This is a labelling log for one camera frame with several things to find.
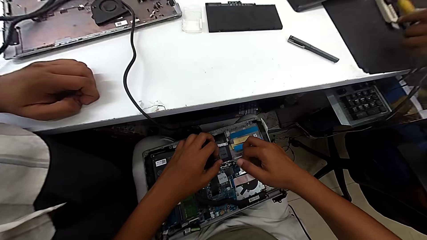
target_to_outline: white sticker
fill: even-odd
[[[219,184],[226,183],[228,181],[228,177],[225,173],[221,173],[218,175]]]
[[[255,196],[253,198],[249,198],[249,202],[253,202],[253,201],[258,200],[258,199],[260,199],[260,196]]]
[[[135,23],[137,23],[137,22],[139,22],[139,18],[136,18],[136,19],[135,19]]]
[[[163,160],[159,160],[159,161],[157,161],[157,162],[156,162],[156,167],[161,166],[161,165],[163,165],[163,164],[166,164],[166,158],[165,158],[165,159],[163,159]]]
[[[123,26],[123,25],[128,25],[128,21],[127,20],[123,20],[123,21],[120,21],[120,22],[116,22],[114,24],[116,25],[116,27]]]

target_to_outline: keyboard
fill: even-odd
[[[363,82],[327,90],[328,99],[342,124],[358,126],[390,113],[391,109],[373,82]]]

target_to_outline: laptop battery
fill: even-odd
[[[282,29],[275,5],[255,3],[206,3],[209,32]]]

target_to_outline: finger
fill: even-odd
[[[212,180],[219,172],[219,168],[221,167],[222,160],[217,160],[213,166],[211,166],[205,174],[203,174],[203,182],[208,184],[210,180]]]
[[[88,105],[99,99],[97,87],[88,77],[52,74],[48,78],[54,91],[80,90],[82,95],[79,100],[82,104]]]
[[[214,142],[209,142],[206,146],[204,146],[201,149],[202,156],[206,157],[206,160],[208,157],[213,153],[214,156],[218,156],[219,154],[219,147]]]
[[[36,62],[33,62],[31,65],[37,67],[37,66],[45,66],[47,64],[50,64],[50,65],[78,65],[78,66],[87,67],[87,65],[84,62],[77,61],[75,59],[57,59],[57,60],[53,60],[53,61],[36,61]]]
[[[249,146],[267,146],[267,145],[268,145],[268,142],[266,142],[266,141],[264,141],[262,139],[250,136],[243,143],[243,148],[249,147]]]
[[[243,158],[249,159],[249,158],[260,158],[261,156],[261,147],[256,146],[249,146],[243,149]]]
[[[214,137],[212,136],[212,134],[206,133],[206,132],[201,132],[196,139],[194,140],[194,143],[196,146],[198,146],[200,149],[202,148],[203,144],[206,142],[206,140],[211,141],[211,142],[215,142]]]
[[[61,101],[51,104],[34,104],[25,106],[19,113],[23,117],[29,117],[36,120],[54,120],[62,119],[77,114],[82,105],[73,97],[66,97]]]
[[[427,46],[427,36],[406,38],[403,40],[403,44],[406,47],[424,47]]]
[[[185,140],[185,144],[184,147],[188,147],[191,144],[193,144],[194,139],[196,139],[197,135],[196,134],[191,134],[190,136],[187,137],[187,139]]]
[[[179,151],[179,150],[181,150],[181,149],[182,149],[182,147],[184,146],[184,144],[185,144],[185,140],[181,140],[181,141],[179,141],[178,146],[176,146],[175,151]]]
[[[405,22],[418,22],[427,20],[427,10],[415,11],[406,15],[401,16],[398,19],[398,23]]]
[[[427,24],[414,24],[405,31],[406,37],[427,35]]]
[[[50,73],[59,75],[72,75],[82,76],[89,78],[95,84],[95,78],[92,70],[83,65],[50,65],[46,67],[46,70]]]
[[[248,160],[245,160],[243,158],[239,158],[237,160],[237,165],[239,165],[240,168],[245,170],[247,173],[249,173],[254,178],[260,180],[261,182],[265,182],[268,173],[261,169],[260,167],[255,166],[253,163],[249,162]]]

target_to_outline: blue tape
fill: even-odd
[[[234,150],[237,152],[237,151],[241,151],[241,150],[243,150],[243,144],[241,143],[241,144],[239,144],[239,145],[235,145],[234,146]]]
[[[233,138],[243,137],[243,136],[248,135],[251,132],[256,132],[256,131],[258,131],[258,127],[253,126],[253,127],[248,128],[248,129],[243,129],[243,130],[240,130],[238,132],[230,133],[230,138],[233,139]]]

